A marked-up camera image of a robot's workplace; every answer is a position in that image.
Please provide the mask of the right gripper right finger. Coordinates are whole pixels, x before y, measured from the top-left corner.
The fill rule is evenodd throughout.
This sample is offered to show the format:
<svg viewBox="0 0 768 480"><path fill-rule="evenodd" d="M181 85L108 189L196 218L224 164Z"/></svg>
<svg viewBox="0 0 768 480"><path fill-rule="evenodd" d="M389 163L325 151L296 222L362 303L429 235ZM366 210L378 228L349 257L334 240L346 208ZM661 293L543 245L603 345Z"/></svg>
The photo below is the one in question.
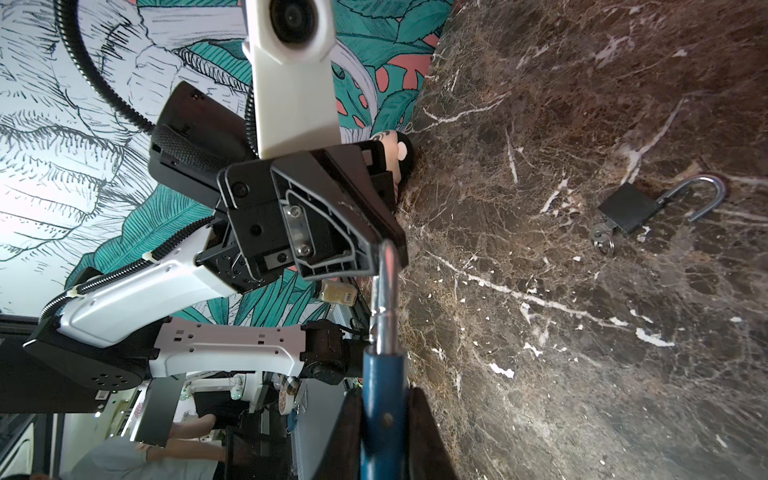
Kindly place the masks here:
<svg viewBox="0 0 768 480"><path fill-rule="evenodd" d="M407 454L411 480L458 479L426 394L418 387L408 397Z"/></svg>

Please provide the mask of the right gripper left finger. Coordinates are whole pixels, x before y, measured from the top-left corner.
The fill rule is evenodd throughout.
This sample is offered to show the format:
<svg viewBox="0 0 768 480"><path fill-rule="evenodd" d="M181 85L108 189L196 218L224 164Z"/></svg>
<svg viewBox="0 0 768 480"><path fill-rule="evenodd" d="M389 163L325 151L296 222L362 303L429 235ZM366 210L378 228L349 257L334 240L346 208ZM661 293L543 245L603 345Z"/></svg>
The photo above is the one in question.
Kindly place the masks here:
<svg viewBox="0 0 768 480"><path fill-rule="evenodd" d="M345 395L314 480L359 480L364 409L362 389Z"/></svg>

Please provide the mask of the black padlock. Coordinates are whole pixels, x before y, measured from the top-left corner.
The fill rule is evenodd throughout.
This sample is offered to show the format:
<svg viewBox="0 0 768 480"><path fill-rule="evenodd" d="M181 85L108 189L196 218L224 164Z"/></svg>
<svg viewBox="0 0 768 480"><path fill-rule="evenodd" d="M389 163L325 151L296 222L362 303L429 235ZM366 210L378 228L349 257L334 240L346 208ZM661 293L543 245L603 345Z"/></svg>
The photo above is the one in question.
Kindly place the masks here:
<svg viewBox="0 0 768 480"><path fill-rule="evenodd" d="M631 183L622 184L597 207L603 221L595 224L590 230L593 248L603 256L612 256L615 252L613 239L615 230L629 235L663 209L678 193L696 183L707 183L712 186L714 196L703 208L688 217L688 222L692 223L714 211L725 201L728 186L721 177L713 174L689 177L657 199L647 196Z"/></svg>

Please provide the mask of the blue padlock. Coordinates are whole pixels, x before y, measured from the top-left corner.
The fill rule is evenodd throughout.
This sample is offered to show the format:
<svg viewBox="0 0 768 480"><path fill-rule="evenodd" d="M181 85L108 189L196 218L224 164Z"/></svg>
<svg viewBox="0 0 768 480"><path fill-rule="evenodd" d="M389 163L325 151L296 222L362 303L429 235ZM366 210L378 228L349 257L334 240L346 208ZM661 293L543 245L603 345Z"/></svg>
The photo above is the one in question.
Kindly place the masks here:
<svg viewBox="0 0 768 480"><path fill-rule="evenodd" d="M378 258L371 308L375 332L363 363L360 477L404 479L408 386L406 354L398 337L400 260L392 241L382 242Z"/></svg>

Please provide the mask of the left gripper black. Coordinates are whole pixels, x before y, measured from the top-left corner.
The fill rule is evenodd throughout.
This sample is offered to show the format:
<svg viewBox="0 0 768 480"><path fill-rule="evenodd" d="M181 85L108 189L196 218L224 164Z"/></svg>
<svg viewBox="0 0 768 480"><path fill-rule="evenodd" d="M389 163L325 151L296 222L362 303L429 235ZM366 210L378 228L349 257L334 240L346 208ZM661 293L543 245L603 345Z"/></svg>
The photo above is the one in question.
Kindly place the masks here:
<svg viewBox="0 0 768 480"><path fill-rule="evenodd" d="M234 164L218 186L214 232L196 263L237 293L276 281L290 266L309 281L375 276L387 240L408 265L379 141Z"/></svg>

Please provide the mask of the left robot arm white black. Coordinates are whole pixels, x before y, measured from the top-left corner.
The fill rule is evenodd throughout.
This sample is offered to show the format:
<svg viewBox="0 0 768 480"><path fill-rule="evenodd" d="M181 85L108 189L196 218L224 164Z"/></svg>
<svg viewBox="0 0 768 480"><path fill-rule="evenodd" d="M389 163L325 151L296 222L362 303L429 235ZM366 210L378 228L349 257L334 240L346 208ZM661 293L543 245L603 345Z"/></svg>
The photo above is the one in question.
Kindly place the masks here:
<svg viewBox="0 0 768 480"><path fill-rule="evenodd" d="M24 350L95 390L258 367L331 385L359 377L367 341L329 320L244 328L181 312L257 290L288 266L307 281L375 275L381 242L405 245L395 185L413 158L407 136L391 130L260 160L241 117L181 83L152 134L150 171L212 214L119 270L87 274L44 308Z"/></svg>

